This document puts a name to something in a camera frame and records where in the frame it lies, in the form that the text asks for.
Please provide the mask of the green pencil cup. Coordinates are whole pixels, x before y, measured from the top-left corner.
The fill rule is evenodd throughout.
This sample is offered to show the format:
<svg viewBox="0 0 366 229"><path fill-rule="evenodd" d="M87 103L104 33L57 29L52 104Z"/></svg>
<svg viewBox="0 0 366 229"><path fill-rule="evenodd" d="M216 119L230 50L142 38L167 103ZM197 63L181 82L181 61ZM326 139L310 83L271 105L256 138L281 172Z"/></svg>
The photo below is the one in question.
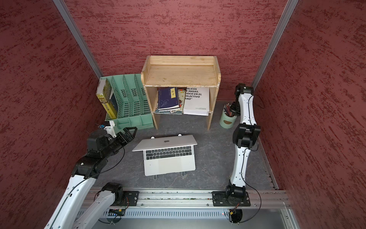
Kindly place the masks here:
<svg viewBox="0 0 366 229"><path fill-rule="evenodd" d="M230 129L233 127L235 121L237 119L237 116L228 116L226 112L223 110L222 116L220 118L220 126L225 129Z"/></svg>

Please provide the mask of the silver laptop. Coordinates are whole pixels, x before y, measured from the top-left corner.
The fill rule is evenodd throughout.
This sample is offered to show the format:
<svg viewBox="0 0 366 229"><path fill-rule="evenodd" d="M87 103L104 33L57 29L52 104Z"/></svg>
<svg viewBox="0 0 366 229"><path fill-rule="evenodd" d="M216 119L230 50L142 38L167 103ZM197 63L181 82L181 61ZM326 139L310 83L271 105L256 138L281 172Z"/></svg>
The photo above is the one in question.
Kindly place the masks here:
<svg viewBox="0 0 366 229"><path fill-rule="evenodd" d="M142 151L144 174L158 176L196 170L193 135L150 138L142 140L133 152Z"/></svg>

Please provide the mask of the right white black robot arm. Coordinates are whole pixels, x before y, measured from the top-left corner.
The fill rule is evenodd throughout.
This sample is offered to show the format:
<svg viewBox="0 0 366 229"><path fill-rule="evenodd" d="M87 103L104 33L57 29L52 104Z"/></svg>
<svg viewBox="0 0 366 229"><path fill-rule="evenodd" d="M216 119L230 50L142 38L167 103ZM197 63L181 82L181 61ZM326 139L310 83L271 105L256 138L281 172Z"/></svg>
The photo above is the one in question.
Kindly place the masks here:
<svg viewBox="0 0 366 229"><path fill-rule="evenodd" d="M226 186L227 198L243 199L246 196L246 168L249 155L257 142L261 127L254 117L254 89L239 83L235 87L235 101L230 106L232 112L240 115L240 122L233 132L235 144L234 168Z"/></svg>

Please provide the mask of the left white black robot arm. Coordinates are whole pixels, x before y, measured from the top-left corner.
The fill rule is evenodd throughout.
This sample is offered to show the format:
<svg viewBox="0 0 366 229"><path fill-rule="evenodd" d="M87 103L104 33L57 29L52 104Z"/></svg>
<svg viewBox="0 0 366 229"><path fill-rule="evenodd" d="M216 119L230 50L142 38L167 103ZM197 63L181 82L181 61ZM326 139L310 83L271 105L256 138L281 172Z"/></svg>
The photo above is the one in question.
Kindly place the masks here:
<svg viewBox="0 0 366 229"><path fill-rule="evenodd" d="M126 127L112 134L108 128L93 131L87 139L87 153L75 164L68 186L56 210L46 224L47 229L91 229L110 206L134 206L139 193L128 195L121 184L107 183L91 206L78 217L78 212L96 179L106 173L108 158L132 142L136 127Z"/></svg>

